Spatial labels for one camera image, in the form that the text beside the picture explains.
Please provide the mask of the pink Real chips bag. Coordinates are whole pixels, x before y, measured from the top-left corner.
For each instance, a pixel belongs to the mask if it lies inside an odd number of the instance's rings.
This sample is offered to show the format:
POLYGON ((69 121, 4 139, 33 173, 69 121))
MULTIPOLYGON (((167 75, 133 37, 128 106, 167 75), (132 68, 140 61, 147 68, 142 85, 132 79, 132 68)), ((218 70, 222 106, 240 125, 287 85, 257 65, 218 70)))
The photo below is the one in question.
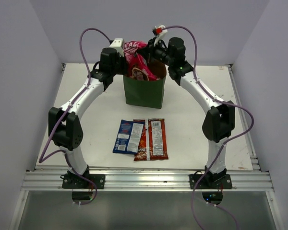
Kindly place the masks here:
POLYGON ((142 41, 129 41, 123 46, 125 59, 128 64, 128 77, 138 81, 156 81, 158 77, 148 68, 146 60, 137 53, 138 49, 146 47, 142 41))

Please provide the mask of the green brown paper bag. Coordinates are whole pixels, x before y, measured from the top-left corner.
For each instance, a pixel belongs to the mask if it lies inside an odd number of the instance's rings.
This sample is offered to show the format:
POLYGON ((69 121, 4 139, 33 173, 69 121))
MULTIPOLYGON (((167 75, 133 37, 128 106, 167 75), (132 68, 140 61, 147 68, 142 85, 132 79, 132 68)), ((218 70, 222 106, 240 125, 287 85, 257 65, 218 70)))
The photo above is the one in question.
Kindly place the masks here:
POLYGON ((148 69, 159 79, 145 81, 123 76, 125 102, 129 105, 160 109, 163 104, 167 70, 159 61, 149 63, 148 69))

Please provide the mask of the blue snack bag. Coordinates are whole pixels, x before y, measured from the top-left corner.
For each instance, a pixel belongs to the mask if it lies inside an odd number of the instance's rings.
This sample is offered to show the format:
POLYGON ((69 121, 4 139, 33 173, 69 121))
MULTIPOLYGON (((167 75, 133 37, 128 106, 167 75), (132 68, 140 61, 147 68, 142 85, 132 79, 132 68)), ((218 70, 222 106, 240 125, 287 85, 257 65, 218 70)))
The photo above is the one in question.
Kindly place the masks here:
POLYGON ((144 122, 121 120, 113 153, 136 155, 143 128, 144 122))

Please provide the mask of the orange red Doritos bag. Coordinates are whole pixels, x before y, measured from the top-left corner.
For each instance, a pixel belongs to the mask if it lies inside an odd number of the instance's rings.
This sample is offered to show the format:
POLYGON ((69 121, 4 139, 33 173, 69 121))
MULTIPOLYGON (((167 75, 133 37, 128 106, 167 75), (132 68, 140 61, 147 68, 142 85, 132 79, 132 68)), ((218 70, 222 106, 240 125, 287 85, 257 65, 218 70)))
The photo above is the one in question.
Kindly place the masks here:
POLYGON ((134 161, 168 160, 165 119, 133 119, 133 121, 144 125, 134 161))

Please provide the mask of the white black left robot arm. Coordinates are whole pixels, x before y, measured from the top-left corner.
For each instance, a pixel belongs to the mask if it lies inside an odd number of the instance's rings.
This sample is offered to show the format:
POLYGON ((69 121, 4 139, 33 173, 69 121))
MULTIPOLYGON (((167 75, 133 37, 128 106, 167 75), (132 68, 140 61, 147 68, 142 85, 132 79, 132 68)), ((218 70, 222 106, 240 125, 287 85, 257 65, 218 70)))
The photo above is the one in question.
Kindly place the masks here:
POLYGON ((84 133, 80 120, 92 102, 113 82, 114 76, 127 72, 122 47, 106 47, 100 54, 97 69, 89 70, 87 80, 79 91, 59 108, 48 113, 48 142, 51 140, 64 153, 69 171, 83 176, 88 165, 80 144, 84 133))

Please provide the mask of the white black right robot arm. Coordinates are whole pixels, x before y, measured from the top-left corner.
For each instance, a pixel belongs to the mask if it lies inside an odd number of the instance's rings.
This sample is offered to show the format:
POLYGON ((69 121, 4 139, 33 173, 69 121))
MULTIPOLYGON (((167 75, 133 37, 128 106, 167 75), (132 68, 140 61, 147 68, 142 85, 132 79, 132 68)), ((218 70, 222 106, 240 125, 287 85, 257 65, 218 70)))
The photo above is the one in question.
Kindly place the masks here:
POLYGON ((208 139, 206 179, 218 180, 226 175, 225 141, 235 128, 235 109, 232 101, 224 102, 200 81, 195 68, 185 59, 184 41, 173 37, 167 46, 164 41, 151 39, 146 47, 137 50, 147 63, 160 61, 168 66, 169 76, 184 88, 205 113, 202 131, 208 139))

